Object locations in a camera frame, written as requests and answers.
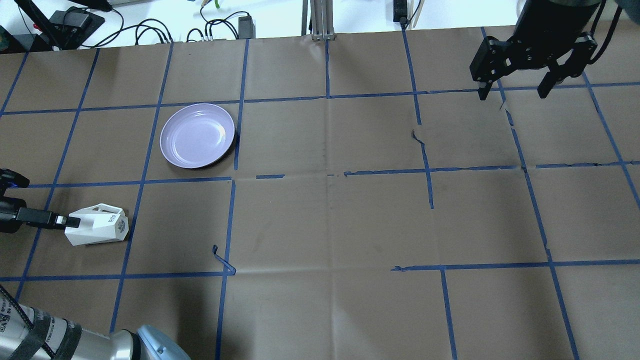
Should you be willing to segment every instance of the white table surface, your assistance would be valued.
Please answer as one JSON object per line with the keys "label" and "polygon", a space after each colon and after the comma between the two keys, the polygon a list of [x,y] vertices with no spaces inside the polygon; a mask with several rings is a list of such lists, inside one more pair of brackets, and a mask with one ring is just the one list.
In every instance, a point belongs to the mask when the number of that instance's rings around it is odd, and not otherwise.
{"label": "white table surface", "polygon": [[[423,0],[425,1],[415,29],[464,28],[472,26],[513,25],[517,21],[517,6],[524,0]],[[251,13],[259,38],[291,37],[300,35],[301,0],[219,0],[220,9],[209,3],[204,10],[208,19],[226,17],[239,10]],[[172,32],[175,41],[185,41],[191,28],[204,26],[200,17],[200,0],[142,0],[135,3],[116,5],[125,19],[125,26],[153,17],[163,21]],[[55,10],[66,10],[69,6],[81,6],[66,0],[36,0],[41,11],[51,16]],[[610,17],[613,1],[608,4],[604,19]],[[115,13],[96,11],[106,22],[86,41],[96,44],[107,35],[120,28],[120,18]],[[336,33],[367,33],[395,31],[400,27],[392,22],[392,0],[334,0],[334,28]],[[33,22],[25,16],[32,31]],[[232,20],[237,27],[237,19]],[[0,25],[10,33],[23,34],[26,29],[17,5],[12,0],[0,0]],[[214,27],[214,38],[231,38],[230,31],[223,25]],[[148,31],[141,44],[154,44],[157,36]],[[123,32],[108,46],[134,44],[134,30]]]}

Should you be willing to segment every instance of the black cable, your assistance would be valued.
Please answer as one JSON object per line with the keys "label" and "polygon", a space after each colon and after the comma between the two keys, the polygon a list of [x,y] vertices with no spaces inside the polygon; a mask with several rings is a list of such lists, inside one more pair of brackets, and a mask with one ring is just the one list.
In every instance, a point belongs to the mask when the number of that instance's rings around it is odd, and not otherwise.
{"label": "black cable", "polygon": [[589,65],[594,64],[596,61],[598,61],[598,59],[602,56],[602,54],[604,54],[604,51],[607,49],[607,46],[611,41],[611,37],[613,37],[613,32],[616,30],[616,26],[618,25],[618,20],[620,20],[620,14],[622,14],[622,7],[618,6],[618,8],[616,9],[616,13],[613,15],[613,20],[611,21],[611,25],[609,26],[609,32],[607,32],[607,37],[604,38],[604,41],[602,42],[602,47],[600,48],[596,56],[594,56],[593,59],[589,61]]}
{"label": "black cable", "polygon": [[[29,2],[29,7],[31,8],[31,11],[32,11],[32,12],[36,12],[36,11],[33,9],[33,2],[32,2],[32,1],[30,1],[30,2]],[[58,41],[56,40],[56,37],[54,37],[54,36],[53,36],[53,34],[45,34],[45,35],[47,35],[47,38],[49,38],[49,41],[53,42],[53,43],[54,43],[54,45],[58,47],[58,49],[61,49],[61,50],[62,50],[62,47],[60,46],[60,44],[58,44]]]}
{"label": "black cable", "polygon": [[[142,23],[145,22],[145,21],[147,21],[147,20],[146,19],[142,20],[136,26],[136,39],[138,39],[138,30],[140,29],[140,26],[146,26],[148,28],[153,28],[152,26],[149,26],[149,25],[143,25]],[[162,34],[162,38],[164,38],[164,42],[169,42],[169,39],[167,39],[166,34],[164,33],[164,31],[160,30],[159,28],[154,28],[154,29],[157,29],[160,32],[160,34]]]}
{"label": "black cable", "polygon": [[421,2],[422,2],[422,0],[418,0],[418,6],[415,7],[415,10],[413,11],[413,15],[411,15],[411,17],[406,21],[406,24],[404,25],[404,28],[406,28],[407,25],[411,24],[411,21],[413,21],[413,18],[415,17],[415,14],[418,13],[418,9],[420,8]]}
{"label": "black cable", "polygon": [[88,47],[89,49],[95,49],[96,47],[105,46],[107,44],[110,44],[112,41],[114,41],[118,37],[118,35],[124,30],[124,16],[122,16],[122,14],[116,9],[112,9],[112,11],[117,13],[120,16],[120,20],[121,20],[121,22],[120,22],[120,30],[118,30],[118,31],[114,32],[113,34],[109,35],[108,37],[100,40],[95,45],[84,45],[83,44],[83,45],[80,45],[80,46]]}
{"label": "black cable", "polygon": [[[33,329],[33,322],[31,322],[31,320],[29,320],[29,317],[27,316],[27,314],[24,312],[24,310],[22,310],[22,307],[18,304],[17,301],[15,301],[15,299],[13,298],[13,296],[11,296],[11,294],[9,294],[9,291],[7,291],[4,286],[2,286],[2,284],[0,284],[0,294],[9,302],[9,304],[11,304],[11,306],[18,312],[18,315],[20,316],[20,319],[22,319],[22,322],[24,322],[25,325],[27,325],[27,327],[29,328],[29,330]],[[51,347],[49,346],[49,344],[47,344],[46,342],[44,344],[42,344],[42,348],[44,349],[44,351],[47,353],[47,355],[53,359],[56,356],[56,353],[53,352],[53,350],[51,350]]]}
{"label": "black cable", "polygon": [[228,20],[229,20],[231,17],[233,17],[233,16],[235,16],[235,15],[237,15],[237,14],[239,14],[239,13],[245,13],[247,16],[251,16],[251,14],[249,14],[249,12],[246,12],[246,11],[244,11],[244,10],[240,10],[240,11],[237,11],[237,12],[232,13],[231,15],[229,15],[229,16],[227,16],[227,17],[225,17],[224,19],[213,19],[213,20],[207,20],[207,18],[205,18],[205,17],[204,17],[204,14],[202,13],[202,10],[203,10],[203,9],[204,9],[204,6],[202,6],[202,7],[200,8],[200,16],[201,16],[202,20],[204,20],[204,21],[206,22],[206,24],[205,24],[205,26],[204,26],[204,33],[205,33],[205,34],[209,34],[209,37],[212,37],[212,36],[213,36],[213,26],[214,26],[214,25],[224,24],[224,25],[226,25],[226,26],[229,28],[229,30],[231,30],[231,32],[232,32],[232,33],[233,33],[233,35],[234,35],[234,38],[238,39],[238,38],[239,38],[239,35],[238,35],[238,31],[237,31],[236,27],[235,27],[231,22],[229,22]]}
{"label": "black cable", "polygon": [[146,29],[144,29],[144,30],[140,33],[140,35],[138,35],[138,36],[136,37],[136,43],[135,43],[135,45],[139,45],[139,43],[138,43],[138,42],[140,41],[140,38],[142,37],[142,34],[146,33],[148,30],[155,31],[155,32],[156,32],[156,35],[157,35],[157,36],[158,36],[158,38],[160,39],[160,44],[164,44],[164,40],[163,40],[163,38],[162,38],[162,35],[160,35],[160,34],[161,34],[161,32],[162,32],[162,30],[160,30],[160,29],[158,29],[158,28],[152,28],[151,26],[148,26]]}
{"label": "black cable", "polygon": [[600,21],[600,16],[602,15],[602,12],[604,11],[604,6],[607,4],[607,0],[602,0],[602,2],[600,3],[600,8],[598,9],[598,13],[596,14],[595,19],[593,19],[593,24],[591,25],[591,33],[595,33],[596,32],[596,26],[598,26],[598,21]]}
{"label": "black cable", "polygon": [[225,17],[225,20],[229,20],[229,18],[231,18],[231,16],[237,15],[239,13],[245,13],[247,16],[251,16],[251,14],[249,14],[248,12],[246,12],[244,10],[240,10],[239,12],[234,12],[233,14],[229,15],[228,17]]}
{"label": "black cable", "polygon": [[208,22],[208,25],[209,25],[209,37],[213,36],[213,26],[214,25],[218,25],[218,24],[226,25],[229,28],[229,30],[231,30],[231,33],[234,35],[234,38],[238,39],[238,32],[236,30],[236,27],[232,23],[230,23],[229,21],[227,21],[225,19],[213,19],[213,20],[210,20]]}
{"label": "black cable", "polygon": [[156,21],[156,22],[159,22],[160,25],[164,26],[164,29],[166,30],[166,34],[169,36],[169,40],[171,40],[171,42],[173,42],[173,37],[171,36],[171,32],[169,31],[169,28],[167,28],[166,25],[162,21],[150,17],[149,19],[142,20],[139,23],[139,25],[142,25],[143,23],[145,23],[147,21]]}
{"label": "black cable", "polygon": [[18,4],[16,4],[16,6],[18,6],[18,11],[20,12],[20,17],[22,17],[22,23],[24,24],[24,27],[27,28],[27,31],[29,32],[29,34],[31,34],[31,37],[35,40],[36,35],[31,32],[31,28],[29,27],[29,25],[27,25],[27,20],[24,20],[24,14],[22,13],[22,9]]}
{"label": "black cable", "polygon": [[193,28],[193,29],[189,30],[189,32],[187,33],[187,42],[189,42],[189,36],[190,36],[190,35],[191,35],[191,33],[192,33],[192,32],[194,32],[194,31],[199,32],[199,34],[200,34],[200,38],[204,38],[204,35],[202,34],[202,31],[200,31],[200,29]]}

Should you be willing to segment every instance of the plate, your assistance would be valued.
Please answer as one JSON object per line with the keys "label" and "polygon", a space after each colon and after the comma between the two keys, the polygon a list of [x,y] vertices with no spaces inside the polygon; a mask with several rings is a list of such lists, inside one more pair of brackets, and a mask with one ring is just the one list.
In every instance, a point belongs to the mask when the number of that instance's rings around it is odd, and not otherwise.
{"label": "plate", "polygon": [[234,121],[223,108],[189,105],[173,114],[162,128],[160,150],[177,167],[204,167],[229,150],[235,134]]}

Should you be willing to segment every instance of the black strap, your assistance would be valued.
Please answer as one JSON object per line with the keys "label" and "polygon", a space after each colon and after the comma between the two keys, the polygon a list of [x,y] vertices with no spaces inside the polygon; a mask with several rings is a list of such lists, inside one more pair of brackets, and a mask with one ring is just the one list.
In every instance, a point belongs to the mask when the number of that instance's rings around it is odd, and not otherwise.
{"label": "black strap", "polygon": [[140,343],[140,337],[138,334],[135,334],[127,329],[125,329],[129,334],[131,334],[131,339],[133,340],[133,352],[131,354],[131,360],[140,360],[142,355],[142,345]]}
{"label": "black strap", "polygon": [[31,359],[47,341],[51,316],[39,309],[33,309],[33,329],[29,330],[27,336],[20,342],[17,348],[7,360]]}
{"label": "black strap", "polygon": [[76,352],[80,337],[82,336],[82,327],[78,323],[74,323],[65,319],[67,322],[67,330],[65,336],[60,342],[60,348],[56,351],[56,356],[53,360],[71,360]]}

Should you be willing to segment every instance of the black device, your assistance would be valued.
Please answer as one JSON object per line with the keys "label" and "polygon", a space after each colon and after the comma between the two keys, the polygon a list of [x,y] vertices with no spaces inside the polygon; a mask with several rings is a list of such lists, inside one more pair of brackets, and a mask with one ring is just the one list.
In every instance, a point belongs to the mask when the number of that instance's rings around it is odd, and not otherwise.
{"label": "black device", "polygon": [[255,24],[249,15],[238,18],[238,39],[241,38],[255,38]]}
{"label": "black device", "polygon": [[[81,8],[71,6],[67,11],[56,11],[48,19],[33,0],[15,0],[20,9],[42,30],[44,40],[60,49],[77,49],[104,23],[104,18]],[[74,0],[91,9],[111,11],[107,0]]]}
{"label": "black device", "polygon": [[7,168],[0,169],[0,233],[15,233],[22,224],[43,229],[80,226],[80,219],[52,211],[27,208],[26,201],[4,196],[8,188],[26,188],[29,179]]}
{"label": "black device", "polygon": [[[548,67],[538,86],[542,99],[568,76],[580,76],[598,46],[592,32],[583,31],[598,6],[600,0],[527,0],[511,38],[485,37],[469,66],[480,100],[496,80],[515,70]],[[569,51],[559,65],[557,59]]]}
{"label": "black device", "polygon": [[394,22],[406,22],[408,16],[406,0],[394,0]]}
{"label": "black device", "polygon": [[51,51],[52,48],[46,41],[36,34],[9,34],[2,26],[0,26],[0,54],[15,54]]}

